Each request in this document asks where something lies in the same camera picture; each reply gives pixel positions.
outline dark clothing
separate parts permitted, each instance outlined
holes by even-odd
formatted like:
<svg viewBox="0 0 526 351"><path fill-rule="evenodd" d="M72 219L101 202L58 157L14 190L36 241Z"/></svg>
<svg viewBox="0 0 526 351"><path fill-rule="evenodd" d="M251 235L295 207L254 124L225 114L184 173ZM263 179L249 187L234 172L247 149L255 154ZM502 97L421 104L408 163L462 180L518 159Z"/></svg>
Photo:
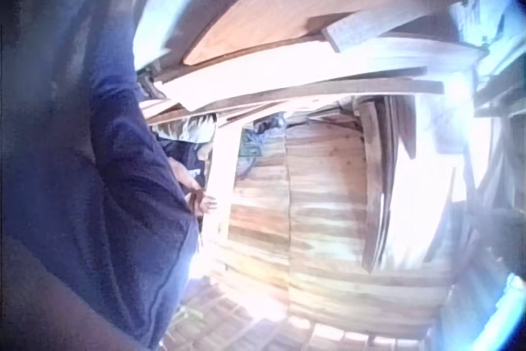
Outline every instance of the dark clothing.
<svg viewBox="0 0 526 351"><path fill-rule="evenodd" d="M66 12L76 12L68 8L77 2L65 4ZM53 10L48 16L70 27L79 22ZM57 37L71 40L64 31ZM52 80L46 62L58 51L46 47L46 35L32 44L50 48L42 62L38 52L27 52L37 62L33 74L24 76L25 64L12 68L13 80L23 83L10 92L9 110L18 112L13 123L27 135L7 126L2 218L7 234L49 272L155 349L182 298L198 229L139 109L133 34L131 15L108 18L91 36L99 44L86 51L87 80L75 80L71 71Z"/></svg>
<svg viewBox="0 0 526 351"><path fill-rule="evenodd" d="M202 144L190 143L188 141L170 140L162 137L157 137L157 141L163 147L166 156L175 159L177 162L184 164L188 172L197 183L204 188L206 185L205 177L205 161L197 157L197 151ZM179 183L182 193L185 195L191 191Z"/></svg>

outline person's hand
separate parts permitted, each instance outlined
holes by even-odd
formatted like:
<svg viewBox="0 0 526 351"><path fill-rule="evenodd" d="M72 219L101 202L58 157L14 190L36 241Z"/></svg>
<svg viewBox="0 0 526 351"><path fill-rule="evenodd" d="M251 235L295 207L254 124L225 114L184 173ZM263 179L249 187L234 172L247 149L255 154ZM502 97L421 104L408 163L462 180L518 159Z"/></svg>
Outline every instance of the person's hand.
<svg viewBox="0 0 526 351"><path fill-rule="evenodd" d="M217 200L214 197L207 195L205 190L200 189L193 193L195 194L193 209L197 216L209 214L217 208Z"/></svg>

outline dark blue long-sleeve shirt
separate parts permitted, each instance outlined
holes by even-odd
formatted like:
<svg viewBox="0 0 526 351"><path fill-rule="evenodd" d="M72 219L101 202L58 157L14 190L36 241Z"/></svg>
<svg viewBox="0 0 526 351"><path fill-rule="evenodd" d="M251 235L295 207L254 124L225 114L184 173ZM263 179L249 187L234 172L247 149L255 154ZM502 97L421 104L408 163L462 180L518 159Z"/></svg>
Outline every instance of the dark blue long-sleeve shirt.
<svg viewBox="0 0 526 351"><path fill-rule="evenodd" d="M88 86L51 85L49 112L31 126L41 137L6 153L2 217L48 271L153 349L182 297L198 230L139 109L132 39L131 16L111 16Z"/></svg>

